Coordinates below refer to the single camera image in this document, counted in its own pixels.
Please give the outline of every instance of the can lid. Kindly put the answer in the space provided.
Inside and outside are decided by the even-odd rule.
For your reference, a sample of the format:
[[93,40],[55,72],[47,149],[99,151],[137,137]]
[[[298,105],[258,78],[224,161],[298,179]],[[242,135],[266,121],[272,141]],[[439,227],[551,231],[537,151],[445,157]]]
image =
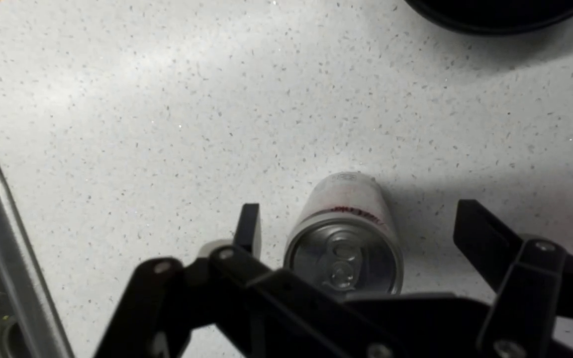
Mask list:
[[360,221],[326,221],[300,231],[284,267],[330,294],[381,294],[397,282],[387,239]]

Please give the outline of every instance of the screw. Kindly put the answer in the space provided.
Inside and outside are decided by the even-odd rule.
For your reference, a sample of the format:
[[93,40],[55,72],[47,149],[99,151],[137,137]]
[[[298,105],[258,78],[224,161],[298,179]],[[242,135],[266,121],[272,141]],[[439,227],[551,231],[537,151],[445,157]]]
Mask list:
[[383,344],[370,344],[368,358],[393,358],[391,350]]
[[495,340],[493,350],[497,352],[499,358],[527,358],[523,346],[519,346],[513,340]]
[[222,249],[222,251],[218,253],[218,259],[220,259],[220,261],[228,261],[232,255],[234,255],[232,249]]
[[161,263],[157,263],[155,267],[153,267],[153,273],[155,275],[163,275],[163,273],[167,273],[171,269],[171,263],[169,261],[161,261]]
[[555,251],[557,247],[553,247],[551,243],[545,243],[545,241],[537,241],[535,247],[543,253],[551,253]]

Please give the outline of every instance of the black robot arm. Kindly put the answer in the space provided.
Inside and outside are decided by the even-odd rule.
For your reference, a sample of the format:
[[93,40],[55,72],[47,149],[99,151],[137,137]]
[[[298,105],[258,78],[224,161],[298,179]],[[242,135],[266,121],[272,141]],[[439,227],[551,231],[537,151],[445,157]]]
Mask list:
[[97,358],[175,358],[190,330],[214,324],[244,356],[573,358],[555,342],[557,314],[573,318],[573,257],[521,241],[475,201],[461,201],[455,245],[495,288],[493,306],[453,294],[336,300],[250,253],[258,207],[244,205],[230,247],[183,267],[139,265]]

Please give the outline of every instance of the metal edge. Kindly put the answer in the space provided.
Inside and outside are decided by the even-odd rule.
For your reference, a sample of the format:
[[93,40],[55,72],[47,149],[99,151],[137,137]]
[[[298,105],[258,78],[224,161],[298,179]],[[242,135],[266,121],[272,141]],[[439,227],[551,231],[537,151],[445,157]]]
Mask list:
[[0,169],[0,273],[31,356],[71,358],[63,326]]

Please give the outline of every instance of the black mechanical part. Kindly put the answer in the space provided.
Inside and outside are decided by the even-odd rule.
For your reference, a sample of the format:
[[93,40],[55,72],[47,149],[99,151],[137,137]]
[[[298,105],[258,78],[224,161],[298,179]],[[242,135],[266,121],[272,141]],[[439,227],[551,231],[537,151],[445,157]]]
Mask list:
[[232,245],[240,247],[242,251],[258,257],[260,245],[260,205],[246,203],[242,205],[238,227],[232,235]]
[[[517,265],[519,261],[517,257],[519,253],[523,253],[521,251],[523,245],[529,247],[527,253],[539,255],[539,261],[535,261],[537,269],[543,269],[547,275],[551,275],[549,267],[545,267],[549,265],[547,261],[559,259],[555,255],[563,255],[565,259],[559,259],[553,271],[555,275],[553,286],[561,282],[559,290],[553,288],[553,292],[557,290],[557,304],[553,310],[559,316],[573,318],[573,257],[567,255],[559,245],[553,245],[549,241],[539,241],[539,239],[523,243],[523,239],[519,239],[513,231],[509,231],[497,217],[493,217],[477,201],[459,201],[453,243],[465,255],[465,259],[473,265],[473,269],[485,279],[485,282],[493,290],[499,292],[499,296],[501,296],[501,286],[505,286],[505,277],[511,271],[511,263]],[[533,292],[523,292],[519,302],[533,298],[531,294]]]
[[407,0],[407,4],[443,28],[485,36],[531,32],[573,16],[573,0]]
[[549,241],[523,245],[479,334],[479,348],[545,358],[563,280],[565,251]]
[[[497,290],[493,306],[453,294],[340,302],[284,269],[260,265],[250,241],[238,241],[256,233],[244,227],[256,225],[256,213],[242,211],[232,247],[189,267],[157,259],[133,273],[97,358],[175,358],[190,330],[206,324],[244,356],[258,358],[573,358],[571,348],[551,340],[563,298],[565,314],[573,314],[573,294],[565,292],[573,257],[549,241],[521,243],[473,201],[461,207],[455,241]],[[501,261],[491,263],[499,267],[483,263],[491,251],[469,241],[495,247]]]

